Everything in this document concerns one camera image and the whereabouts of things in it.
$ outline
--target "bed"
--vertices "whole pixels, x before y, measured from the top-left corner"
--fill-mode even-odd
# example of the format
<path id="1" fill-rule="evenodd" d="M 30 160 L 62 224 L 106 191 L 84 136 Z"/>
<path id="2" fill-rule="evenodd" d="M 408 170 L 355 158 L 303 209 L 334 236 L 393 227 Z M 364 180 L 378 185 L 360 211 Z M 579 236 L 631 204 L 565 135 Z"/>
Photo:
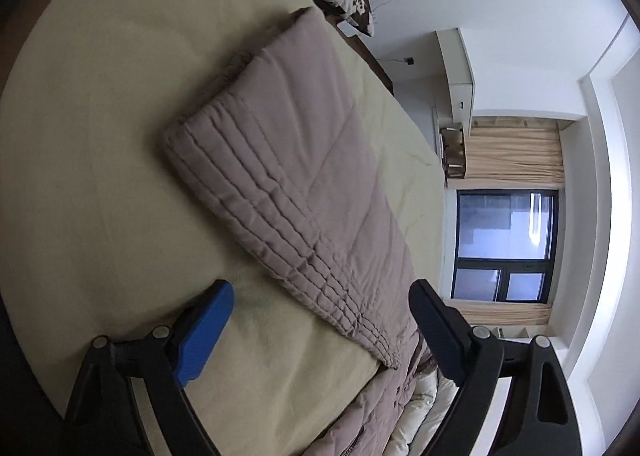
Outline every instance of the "bed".
<path id="1" fill-rule="evenodd" d="M 233 284 L 236 308 L 187 393 L 222 454 L 298 454 L 378 370 L 363 348 L 275 284 L 188 196 L 158 151 L 161 130 L 234 53 L 311 4 L 52 0 L 34 26 L 0 100 L 0 292 L 59 414 L 92 338 L 140 337 L 216 278 Z M 436 283 L 438 159 L 327 27 L 415 275 Z M 166 454 L 148 404 L 142 416 L 156 454 Z"/>

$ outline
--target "white wall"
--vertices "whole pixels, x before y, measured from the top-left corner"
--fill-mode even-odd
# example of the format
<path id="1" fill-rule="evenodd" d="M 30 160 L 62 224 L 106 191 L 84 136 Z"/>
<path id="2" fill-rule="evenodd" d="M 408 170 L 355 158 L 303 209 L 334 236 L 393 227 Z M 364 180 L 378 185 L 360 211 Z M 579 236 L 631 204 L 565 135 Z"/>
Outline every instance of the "white wall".
<path id="1" fill-rule="evenodd" d="M 614 78 L 612 85 L 620 108 L 632 177 L 634 209 L 631 252 L 625 284 L 609 336 L 589 384 L 600 413 L 605 441 L 611 443 L 640 398 L 640 52 Z"/>
<path id="2" fill-rule="evenodd" d="M 560 133 L 564 162 L 565 226 L 558 290 L 549 324 L 569 346 L 580 319 L 595 249 L 598 208 L 595 157 L 588 119 Z"/>
<path id="3" fill-rule="evenodd" d="M 456 267 L 456 240 L 458 232 L 458 195 L 455 189 L 444 191 L 444 220 L 442 221 L 442 262 L 438 291 L 443 299 L 451 298 L 453 272 Z"/>
<path id="4" fill-rule="evenodd" d="M 459 27 L 484 115 L 575 119 L 577 81 L 625 17 L 620 0 L 371 0 L 375 35 L 363 40 L 395 82 L 444 71 L 435 30 Z"/>
<path id="5" fill-rule="evenodd" d="M 607 357 L 604 350 L 619 337 L 619 332 L 612 326 L 619 319 L 619 304 L 623 302 L 620 296 L 628 290 L 626 286 L 634 282 L 634 274 L 627 270 L 627 265 L 632 228 L 639 226 L 638 219 L 633 220 L 633 217 L 640 209 L 633 207 L 632 182 L 637 180 L 632 177 L 637 175 L 631 166 L 637 161 L 640 147 L 635 144 L 637 130 L 624 118 L 612 80 L 618 78 L 638 48 L 640 32 L 626 18 L 606 53 L 580 83 L 591 130 L 597 186 L 596 212 L 585 214 L 581 219 L 595 223 L 595 241 L 588 287 L 563 369 L 568 376 L 585 456 L 600 456 L 604 452 L 612 434 L 607 427 L 609 432 L 605 435 L 603 425 L 609 423 L 609 426 L 620 428 L 622 418 L 632 407 L 627 410 L 622 402 L 607 402 L 611 389 L 617 389 L 621 396 L 626 391 L 623 386 L 617 387 L 622 382 L 604 382 L 598 373 L 609 371 L 609 376 L 615 375 L 618 366 L 624 364 L 623 357 L 628 357 L 626 352 L 619 353 L 619 358 Z M 628 102 L 637 94 L 633 87 L 637 75 L 638 71 L 632 71 L 632 75 L 618 81 L 622 83 Z M 574 184 L 577 184 L 575 189 L 583 193 L 590 190 L 581 185 L 580 179 Z M 573 297 L 569 293 L 566 300 Z M 560 304 L 556 299 L 554 312 Z"/>
<path id="6" fill-rule="evenodd" d="M 394 83 L 394 96 L 435 151 L 433 110 L 443 111 L 447 106 L 450 109 L 446 78 L 438 75 Z"/>
<path id="7" fill-rule="evenodd" d="M 476 81 L 474 115 L 567 120 L 586 115 L 578 80 L 571 72 L 478 61 L 473 49 L 484 40 L 483 33 L 461 32 Z"/>

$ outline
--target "curtain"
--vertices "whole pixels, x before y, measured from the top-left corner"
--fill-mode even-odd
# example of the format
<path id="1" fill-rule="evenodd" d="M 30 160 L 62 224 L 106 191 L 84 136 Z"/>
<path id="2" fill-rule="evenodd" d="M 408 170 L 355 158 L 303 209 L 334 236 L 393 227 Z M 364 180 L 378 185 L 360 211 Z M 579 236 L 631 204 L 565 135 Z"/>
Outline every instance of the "curtain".
<path id="1" fill-rule="evenodd" d="M 445 299 L 444 304 L 456 308 L 471 325 L 545 325 L 551 315 L 551 305 L 542 303 L 488 303 Z"/>
<path id="2" fill-rule="evenodd" d="M 466 175 L 456 184 L 457 189 L 558 189 L 564 186 L 557 127 L 474 127 L 466 138 L 465 151 Z"/>

